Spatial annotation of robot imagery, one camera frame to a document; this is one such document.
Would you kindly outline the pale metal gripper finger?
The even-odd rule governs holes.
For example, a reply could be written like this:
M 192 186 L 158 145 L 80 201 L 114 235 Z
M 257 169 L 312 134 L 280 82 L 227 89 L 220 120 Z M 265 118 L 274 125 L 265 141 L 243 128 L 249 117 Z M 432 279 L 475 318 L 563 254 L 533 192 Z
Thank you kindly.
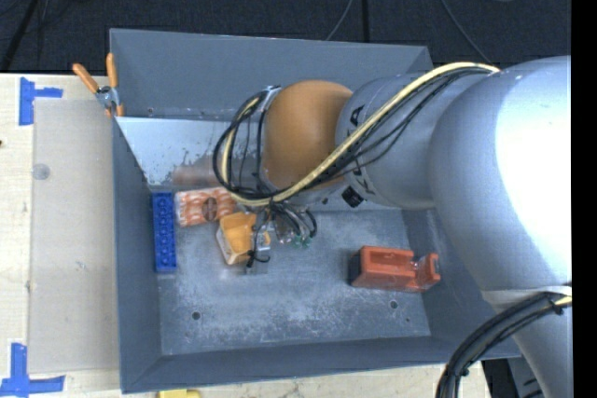
M 270 245 L 260 244 L 248 252 L 244 271 L 246 274 L 267 274 L 270 261 Z

